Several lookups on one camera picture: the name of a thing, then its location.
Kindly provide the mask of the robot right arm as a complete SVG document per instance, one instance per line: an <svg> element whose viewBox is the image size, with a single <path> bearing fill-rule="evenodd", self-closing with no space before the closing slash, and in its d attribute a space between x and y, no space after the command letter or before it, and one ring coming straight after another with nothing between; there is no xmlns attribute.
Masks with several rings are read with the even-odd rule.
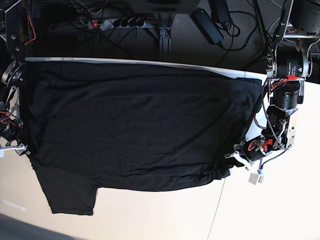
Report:
<svg viewBox="0 0 320 240"><path fill-rule="evenodd" d="M20 88L24 81L26 46L21 41L21 0L0 2L0 157L8 151L29 154L21 140Z"/></svg>

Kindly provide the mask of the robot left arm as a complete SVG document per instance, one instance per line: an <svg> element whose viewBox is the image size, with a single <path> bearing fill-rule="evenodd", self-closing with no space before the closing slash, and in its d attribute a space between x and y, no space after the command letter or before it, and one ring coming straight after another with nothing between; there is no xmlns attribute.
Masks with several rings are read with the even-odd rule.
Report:
<svg viewBox="0 0 320 240"><path fill-rule="evenodd" d="M261 134L243 140L225 154L253 175L262 176L263 158L279 151L284 154L294 144L297 106L304 102L305 81L312 74L312 46L320 41L320 2L285 0L272 41L267 46L266 80L258 103L266 126Z"/></svg>

